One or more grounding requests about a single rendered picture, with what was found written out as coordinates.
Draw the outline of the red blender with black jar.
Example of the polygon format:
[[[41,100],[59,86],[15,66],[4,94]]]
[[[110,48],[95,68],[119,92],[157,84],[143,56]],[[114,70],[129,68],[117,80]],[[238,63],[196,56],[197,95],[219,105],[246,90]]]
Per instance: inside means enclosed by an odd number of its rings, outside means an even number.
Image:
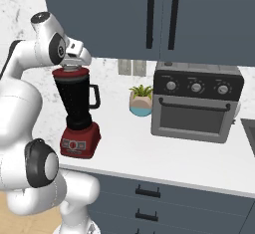
[[[74,158],[92,158],[101,139],[100,127],[90,114],[90,110],[101,105],[99,87],[90,83],[87,68],[81,67],[72,73],[60,68],[52,75],[67,112],[60,153]]]

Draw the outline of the grey toaster oven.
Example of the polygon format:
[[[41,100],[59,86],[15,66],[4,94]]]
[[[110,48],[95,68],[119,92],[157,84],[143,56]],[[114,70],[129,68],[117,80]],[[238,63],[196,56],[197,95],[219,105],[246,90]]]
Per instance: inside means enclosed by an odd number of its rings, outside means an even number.
[[[166,84],[175,82],[170,91]],[[191,90],[201,85],[197,93]],[[218,88],[228,87],[220,95]],[[153,75],[153,135],[223,143],[237,115],[244,79],[236,66],[190,63],[156,64]]]

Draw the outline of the green plant in pot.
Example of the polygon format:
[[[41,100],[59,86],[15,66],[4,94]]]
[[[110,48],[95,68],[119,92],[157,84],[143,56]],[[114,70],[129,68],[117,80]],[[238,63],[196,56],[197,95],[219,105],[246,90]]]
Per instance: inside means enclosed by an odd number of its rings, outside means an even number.
[[[152,86],[132,87],[129,96],[129,110],[137,117],[147,117],[152,109]]]

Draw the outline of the dark blue base cupboard door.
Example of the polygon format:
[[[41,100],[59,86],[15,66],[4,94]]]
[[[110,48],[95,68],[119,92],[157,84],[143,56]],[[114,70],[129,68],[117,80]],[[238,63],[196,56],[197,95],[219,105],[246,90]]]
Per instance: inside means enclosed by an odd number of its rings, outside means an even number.
[[[253,203],[239,234],[255,234],[255,202]]]

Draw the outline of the grey wall outlet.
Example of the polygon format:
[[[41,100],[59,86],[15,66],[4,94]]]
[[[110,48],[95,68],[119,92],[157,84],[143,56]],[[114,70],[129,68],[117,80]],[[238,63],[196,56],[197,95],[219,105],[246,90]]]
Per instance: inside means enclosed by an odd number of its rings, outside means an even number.
[[[146,76],[146,61],[133,60],[132,61],[132,74],[134,76],[145,77]]]
[[[131,75],[131,60],[118,59],[119,74],[124,76]]]

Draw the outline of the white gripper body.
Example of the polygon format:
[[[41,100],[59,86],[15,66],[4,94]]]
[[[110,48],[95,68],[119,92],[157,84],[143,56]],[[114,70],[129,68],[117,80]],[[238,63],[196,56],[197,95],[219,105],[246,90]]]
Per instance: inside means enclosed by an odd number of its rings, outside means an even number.
[[[66,50],[65,65],[89,66],[91,61],[91,54],[83,45],[72,45]]]

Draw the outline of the dark blue drawer front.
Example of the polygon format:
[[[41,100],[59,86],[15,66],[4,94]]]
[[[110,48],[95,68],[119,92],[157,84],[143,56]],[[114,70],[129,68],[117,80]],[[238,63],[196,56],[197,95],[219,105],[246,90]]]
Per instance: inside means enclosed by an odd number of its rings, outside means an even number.
[[[251,209],[254,199],[235,195],[202,191],[198,189],[178,187],[154,182],[116,177],[94,173],[101,184],[101,191],[118,195],[127,195],[136,198],[146,198],[159,202],[183,205],[197,209],[246,216]],[[140,185],[142,189],[159,191],[160,198],[135,194]]]
[[[149,215],[156,211],[158,221],[135,218],[138,209]],[[245,222],[244,216],[108,192],[102,192],[89,211],[103,234],[134,234],[137,228],[156,234],[239,234]]]

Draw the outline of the grey round blender lid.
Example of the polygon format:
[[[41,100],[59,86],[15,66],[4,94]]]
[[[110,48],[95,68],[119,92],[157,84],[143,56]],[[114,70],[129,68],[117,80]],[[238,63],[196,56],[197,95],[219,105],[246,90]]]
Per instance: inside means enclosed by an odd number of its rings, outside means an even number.
[[[80,65],[61,65],[62,68],[64,69],[64,72],[76,72],[78,71],[82,66]]]

